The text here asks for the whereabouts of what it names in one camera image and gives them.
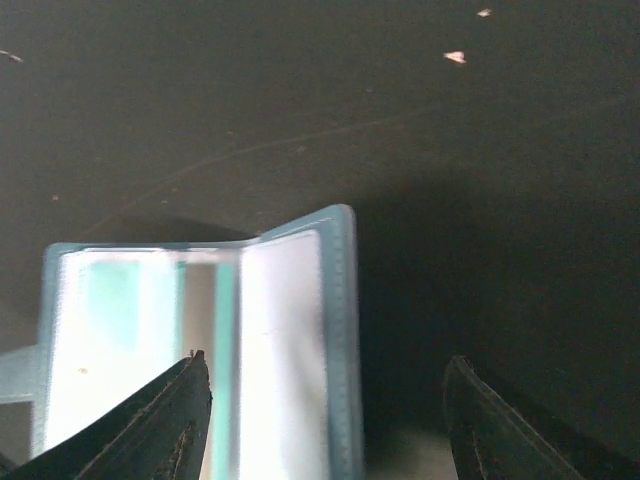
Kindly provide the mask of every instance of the light blue card holder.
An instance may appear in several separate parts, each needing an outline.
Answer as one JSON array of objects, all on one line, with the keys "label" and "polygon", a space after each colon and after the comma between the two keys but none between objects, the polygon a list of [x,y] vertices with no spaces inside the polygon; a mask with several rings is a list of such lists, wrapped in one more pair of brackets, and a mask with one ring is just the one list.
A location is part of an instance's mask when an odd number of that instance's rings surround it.
[{"label": "light blue card holder", "polygon": [[39,343],[0,356],[32,456],[204,350],[201,479],[364,478],[356,240],[335,205],[243,242],[56,244]]}]

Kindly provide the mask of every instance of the dark green surface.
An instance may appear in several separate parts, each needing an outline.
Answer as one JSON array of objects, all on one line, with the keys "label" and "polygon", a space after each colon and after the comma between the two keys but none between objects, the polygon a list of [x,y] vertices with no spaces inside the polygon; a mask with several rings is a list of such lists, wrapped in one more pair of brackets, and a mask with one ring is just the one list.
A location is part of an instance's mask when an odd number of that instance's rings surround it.
[{"label": "dark green surface", "polygon": [[212,240],[345,202],[370,458],[441,425],[455,340],[640,459],[637,10],[481,8],[3,4],[25,62],[0,58],[1,348],[34,340],[52,242]]}]

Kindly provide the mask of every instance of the wallet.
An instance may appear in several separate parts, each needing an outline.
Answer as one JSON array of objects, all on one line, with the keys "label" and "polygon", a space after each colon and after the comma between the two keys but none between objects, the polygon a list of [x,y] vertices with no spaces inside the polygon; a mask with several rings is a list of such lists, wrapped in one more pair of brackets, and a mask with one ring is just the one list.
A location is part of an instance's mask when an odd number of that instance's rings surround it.
[{"label": "wallet", "polygon": [[80,433],[2,478],[197,480],[211,400],[209,371],[199,350]]},{"label": "wallet", "polygon": [[39,340],[0,356],[32,457],[190,351],[212,392],[201,479],[361,479],[355,219],[334,205],[240,242],[55,244]]}]

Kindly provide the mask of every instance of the debris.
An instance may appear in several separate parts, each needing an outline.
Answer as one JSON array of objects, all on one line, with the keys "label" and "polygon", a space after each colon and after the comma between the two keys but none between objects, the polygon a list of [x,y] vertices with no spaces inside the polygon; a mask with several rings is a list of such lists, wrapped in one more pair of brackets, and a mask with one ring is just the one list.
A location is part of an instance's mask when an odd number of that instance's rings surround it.
[{"label": "debris", "polygon": [[14,55],[11,52],[7,52],[6,50],[0,50],[0,55],[4,55],[5,57],[9,57],[14,62],[24,63],[24,60],[17,55]]},{"label": "debris", "polygon": [[467,63],[467,61],[464,59],[464,52],[445,53],[444,58],[447,58],[456,63]]}]

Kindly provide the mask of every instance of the scratch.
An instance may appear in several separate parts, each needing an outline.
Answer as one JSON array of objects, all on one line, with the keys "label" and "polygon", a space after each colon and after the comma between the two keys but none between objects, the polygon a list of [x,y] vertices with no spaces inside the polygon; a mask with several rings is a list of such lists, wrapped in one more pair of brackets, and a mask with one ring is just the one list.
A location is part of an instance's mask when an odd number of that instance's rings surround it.
[{"label": "scratch", "polygon": [[247,147],[247,148],[243,148],[240,150],[236,150],[234,152],[230,152],[224,155],[218,155],[218,156],[214,156],[214,157],[210,157],[210,158],[206,158],[200,162],[196,162],[193,163],[187,167],[181,168],[179,170],[176,170],[173,173],[170,173],[169,175],[167,175],[166,177],[163,178],[159,178],[157,181],[160,182],[158,185],[156,185],[155,187],[147,190],[146,192],[140,194],[139,196],[137,196],[136,198],[134,198],[133,200],[131,200],[130,202],[122,205],[115,213],[110,214],[105,216],[104,218],[102,218],[100,221],[94,223],[93,225],[91,225],[90,227],[88,227],[87,229],[83,230],[79,235],[78,238],[81,239],[82,237],[84,237],[85,235],[88,235],[92,232],[94,232],[95,230],[97,230],[98,228],[100,228],[101,226],[103,226],[104,224],[108,223],[109,221],[113,220],[114,218],[117,218],[118,216],[122,215],[124,212],[130,210],[131,208],[135,207],[136,205],[138,205],[140,202],[146,200],[147,198],[155,195],[156,193],[158,193],[159,191],[161,191],[163,188],[167,187],[168,185],[170,185],[172,182],[175,182],[176,180],[196,171],[196,170],[200,170],[202,168],[208,167],[209,165],[212,165],[214,163],[220,162],[222,160],[228,160],[230,158],[235,158],[235,157],[240,157],[243,155],[247,155],[249,153],[254,153],[254,152],[258,152],[260,150],[266,150],[269,148],[275,148],[275,147],[280,147],[283,145],[291,145],[294,143],[299,143],[299,142],[304,142],[304,141],[308,141],[308,140],[317,140],[319,138],[325,138],[325,137],[331,137],[331,136],[335,136],[335,135],[345,135],[351,132],[355,132],[358,130],[366,130],[368,128],[371,127],[376,127],[376,126],[382,126],[382,125],[386,125],[386,124],[390,124],[393,122],[397,122],[398,120],[406,120],[407,118],[416,118],[416,117],[420,117],[425,115],[426,113],[432,111],[435,107],[432,106],[430,108],[422,108],[419,110],[414,110],[411,112],[407,112],[407,113],[403,113],[403,114],[398,114],[398,115],[393,115],[393,116],[389,116],[389,117],[384,117],[384,118],[379,118],[377,120],[371,120],[369,122],[363,122],[363,123],[355,123],[355,124],[350,124],[350,125],[345,125],[342,127],[338,127],[338,128],[333,128],[333,129],[329,129],[329,130],[322,130],[319,132],[314,132],[314,133],[309,133],[306,135],[299,135],[297,137],[289,137],[289,138],[283,138],[280,140],[273,140],[271,142],[265,142],[265,143],[261,143],[258,145],[254,145],[251,147]]},{"label": "scratch", "polygon": [[17,55],[14,55],[11,52],[7,52],[6,50],[0,50],[0,55],[4,55],[5,57],[9,57],[14,62],[24,63],[24,60]]},{"label": "scratch", "polygon": [[[249,135],[254,135],[254,134],[258,133],[265,126],[273,125],[273,124],[278,123],[278,122],[284,122],[286,120],[302,119],[302,118],[309,117],[311,115],[315,115],[315,114],[318,114],[318,113],[330,113],[330,112],[335,112],[336,110],[346,110],[346,109],[353,108],[353,107],[362,107],[362,106],[374,107],[374,106],[379,106],[379,105],[386,105],[386,103],[387,103],[386,101],[380,100],[380,99],[376,100],[375,102],[358,100],[358,101],[353,101],[353,102],[348,102],[348,103],[337,103],[337,104],[333,104],[333,105],[325,105],[323,107],[314,108],[314,109],[310,109],[310,110],[298,111],[298,112],[294,112],[294,113],[288,113],[288,114],[285,114],[285,115],[276,115],[276,116],[273,116],[271,118],[267,118],[265,120],[265,123],[260,125],[259,127],[250,129],[250,130],[248,130],[246,132],[242,132],[242,136],[247,137]],[[219,156],[222,152],[230,150],[231,148],[233,148],[236,145],[238,145],[239,140],[240,140],[238,133],[235,132],[233,137],[234,137],[234,139],[231,142],[229,142],[226,146],[224,146],[220,150],[218,150],[214,155],[215,156]],[[149,185],[149,184],[153,185],[156,182],[163,181],[165,178],[167,178],[166,175],[163,175],[161,177],[152,178],[152,179],[136,180],[136,181],[132,181],[132,182],[127,182],[126,186],[127,187],[136,187],[136,186]],[[108,190],[108,188],[100,189],[97,192],[94,191],[94,194],[91,195],[90,198],[94,198],[96,196],[102,195],[105,190]]]}]

